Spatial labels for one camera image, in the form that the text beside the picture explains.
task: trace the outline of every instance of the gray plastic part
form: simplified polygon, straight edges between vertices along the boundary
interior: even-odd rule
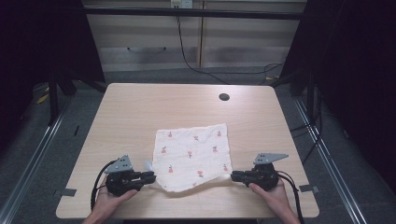
[[[288,156],[289,156],[288,154],[260,153],[259,155],[257,155],[253,164],[255,165],[269,164],[273,161],[279,161],[284,158],[287,158]]]
[[[69,197],[74,197],[76,194],[76,189],[62,189],[62,190],[55,190],[53,192],[52,197],[55,198],[62,198],[62,196],[69,196]]]
[[[131,161],[129,160],[128,155],[124,155],[116,160],[113,164],[109,165],[107,169],[105,169],[105,174],[113,174],[130,170],[133,170]]]
[[[311,187],[310,185],[302,185],[299,188],[300,188],[300,192],[302,192],[302,193],[308,192],[308,191],[312,191],[314,194],[319,193],[319,189],[316,186]]]

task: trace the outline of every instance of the black cable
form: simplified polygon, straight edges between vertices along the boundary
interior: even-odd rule
[[[298,130],[307,128],[307,127],[309,127],[309,126],[315,124],[315,122],[317,121],[317,119],[319,118],[319,116],[321,116],[321,99],[322,99],[321,97],[320,97],[320,98],[318,97],[318,99],[317,99],[317,110],[316,110],[316,112],[315,112],[314,122],[309,121],[307,124],[303,124],[303,125],[298,126],[298,127],[296,127],[296,128],[292,128],[292,129],[290,129],[290,132],[295,132],[295,131],[298,131]]]
[[[321,104],[322,104],[322,97],[319,93],[317,93],[317,109],[318,109],[318,118],[319,118],[319,131],[318,131],[318,136],[317,136],[317,140],[315,141],[314,145],[309,149],[308,154],[305,156],[305,158],[303,159],[303,165],[305,164],[306,160],[309,158],[309,156],[312,154],[312,152],[314,151],[315,147],[317,146],[318,142],[321,139],[321,135],[322,135],[322,116],[321,116]]]
[[[294,136],[292,136],[292,138],[298,138],[298,137],[301,137],[301,136],[303,136],[303,135],[306,135],[307,133],[309,133],[309,131],[305,131],[305,132],[303,132],[303,133],[294,135]]]
[[[101,187],[97,188],[96,186],[98,186],[99,179],[100,179],[100,177],[101,177],[103,171],[104,171],[109,165],[113,164],[114,162],[116,162],[116,161],[111,161],[111,162],[109,162],[105,167],[102,168],[102,170],[100,171],[99,175],[96,177],[95,185],[93,186],[92,194],[91,194],[91,210],[95,207],[95,203],[96,203],[96,192],[97,192],[100,188],[106,186],[106,185],[104,185],[104,186],[101,186]]]
[[[287,177],[278,174],[279,177],[281,177],[282,179],[285,179],[286,181],[289,182],[289,184],[291,185],[291,187],[293,188],[293,193],[294,193],[294,198],[296,200],[296,208],[297,208],[297,215],[298,215],[298,219],[300,220],[301,224],[304,224],[304,218],[303,218],[303,213],[301,212],[301,206],[300,206],[300,197],[298,196],[298,189],[296,188],[293,179],[286,174],[285,172],[281,172],[281,171],[277,171],[278,173],[282,173],[287,175],[290,179],[288,179]]]
[[[300,69],[298,69],[298,70],[296,70],[296,71],[290,73],[290,74],[287,75],[287,76],[281,77],[281,78],[278,79],[277,81],[271,83],[270,86],[271,86],[272,88],[276,88],[276,87],[278,87],[278,86],[280,86],[280,85],[282,85],[282,84],[284,84],[284,83],[290,81],[290,79],[292,79],[293,77],[295,77],[295,76],[297,76],[297,75],[300,75],[303,71],[304,71],[304,69],[303,69],[303,68],[300,68]]]
[[[222,82],[222,83],[224,83],[226,85],[231,85],[231,84],[226,82],[226,81],[224,81],[224,80],[222,80],[222,79],[220,79],[220,78],[218,78],[218,77],[216,77],[216,76],[214,76],[214,74],[217,74],[217,75],[220,75],[220,74],[232,74],[232,75],[259,75],[259,74],[265,74],[266,75],[266,73],[268,73],[269,71],[274,70],[278,66],[283,64],[283,63],[270,63],[270,64],[267,64],[267,65],[264,66],[264,71],[262,71],[262,72],[251,72],[251,73],[245,73],[245,72],[210,72],[209,73],[209,72],[204,72],[204,71],[201,71],[201,70],[197,70],[195,68],[192,68],[190,66],[190,64],[187,62],[187,59],[186,59],[186,54],[184,52],[184,46],[183,46],[183,39],[181,37],[180,17],[177,17],[177,29],[178,29],[178,37],[180,39],[180,46],[181,46],[181,53],[183,55],[183,60],[184,60],[184,63],[190,68],[190,70],[192,70],[192,71],[194,71],[196,73],[200,73],[200,74],[205,74],[205,75],[211,76],[211,77],[215,78],[216,80],[218,80],[218,81],[220,81],[220,82]]]

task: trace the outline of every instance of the black curtain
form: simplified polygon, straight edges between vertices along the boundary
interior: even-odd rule
[[[90,25],[84,14],[59,7],[82,7],[79,0],[3,1],[0,9],[0,147],[18,129],[32,100],[33,86],[59,80],[105,81]]]
[[[281,77],[300,94],[312,74],[326,105],[362,155],[396,193],[396,2],[313,0],[300,22]]]

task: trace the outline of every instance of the floor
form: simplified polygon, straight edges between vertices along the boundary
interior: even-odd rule
[[[101,51],[103,64],[111,62],[115,57],[122,57],[128,49],[116,49],[113,54]],[[180,55],[176,54],[177,63],[184,63]],[[242,66],[241,63],[232,67],[211,67],[203,69],[206,73],[197,73],[184,64],[184,68],[163,68],[160,65],[154,69],[126,69],[125,65],[112,64],[106,70],[106,81],[112,82],[150,82],[150,83],[200,83],[200,84],[228,84],[235,85],[268,85],[278,77],[281,66],[264,74],[232,74],[236,72],[256,73],[262,72],[264,66],[282,61],[263,61],[261,66],[251,64]],[[44,150],[37,156],[38,147],[43,136],[48,131],[53,131],[48,126],[50,106],[49,101],[36,104],[42,87],[35,89],[35,99],[25,112],[19,134],[9,145],[7,153],[0,159],[0,174],[2,188],[0,188],[0,204],[3,207],[0,214],[2,223],[80,223],[81,220],[62,220],[56,217],[56,207],[60,198],[54,192],[63,189],[68,177],[73,170],[74,163],[82,148],[84,140],[91,127],[97,108],[103,94],[93,90],[83,83],[76,82],[78,91],[75,96],[67,97],[60,92],[60,106],[63,108],[63,118],[56,127],[53,138],[47,139]],[[304,119],[296,102],[304,102],[305,94],[301,98],[290,95],[288,84],[276,88],[276,95],[281,104],[286,121],[291,130],[301,127]],[[313,153],[304,164],[308,180],[318,192],[315,194],[320,214],[318,217],[306,218],[306,223],[393,223],[396,220],[396,198],[381,180],[376,171],[361,156],[359,148],[353,141],[344,136],[344,129],[337,118],[326,107],[321,106],[320,136],[328,154],[324,156],[315,147]],[[290,131],[301,159],[305,159],[314,140],[306,128]],[[333,161],[336,165],[348,192],[339,188],[334,174],[329,170],[326,161]],[[24,188],[18,186],[28,176],[29,181],[24,183]],[[353,217],[348,211],[352,199],[355,208],[361,212],[361,218]],[[120,220],[111,220],[109,223],[122,223]],[[259,223],[278,223],[275,219],[259,220]]]

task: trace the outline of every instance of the cloth napkin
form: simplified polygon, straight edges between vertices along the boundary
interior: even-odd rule
[[[229,178],[233,168],[226,124],[157,131],[152,167],[158,184],[169,192]]]

